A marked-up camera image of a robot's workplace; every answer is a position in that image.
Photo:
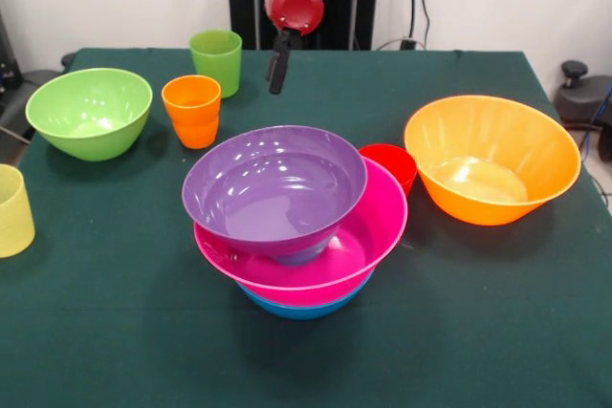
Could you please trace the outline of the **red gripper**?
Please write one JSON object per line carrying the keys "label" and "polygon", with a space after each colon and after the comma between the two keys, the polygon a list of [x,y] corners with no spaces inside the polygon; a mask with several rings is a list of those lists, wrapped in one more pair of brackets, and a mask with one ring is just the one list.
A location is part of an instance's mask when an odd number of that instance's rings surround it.
{"label": "red gripper", "polygon": [[272,23],[282,30],[274,40],[266,72],[270,93],[279,95],[291,52],[290,30],[298,31],[301,36],[314,31],[323,18],[324,0],[265,0],[265,11]]}

